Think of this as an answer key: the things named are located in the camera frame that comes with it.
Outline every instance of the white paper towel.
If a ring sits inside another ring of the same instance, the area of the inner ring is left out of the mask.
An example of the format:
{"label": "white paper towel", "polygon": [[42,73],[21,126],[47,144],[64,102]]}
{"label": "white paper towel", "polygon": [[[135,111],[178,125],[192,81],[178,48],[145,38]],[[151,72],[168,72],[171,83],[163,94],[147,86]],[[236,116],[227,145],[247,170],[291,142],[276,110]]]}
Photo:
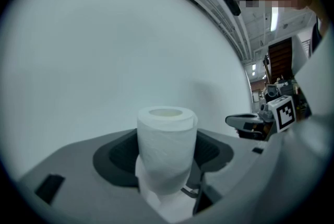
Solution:
{"label": "white paper towel", "polygon": [[158,195],[179,191],[193,162],[197,116],[186,108],[150,107],[138,112],[139,155],[143,177]]}

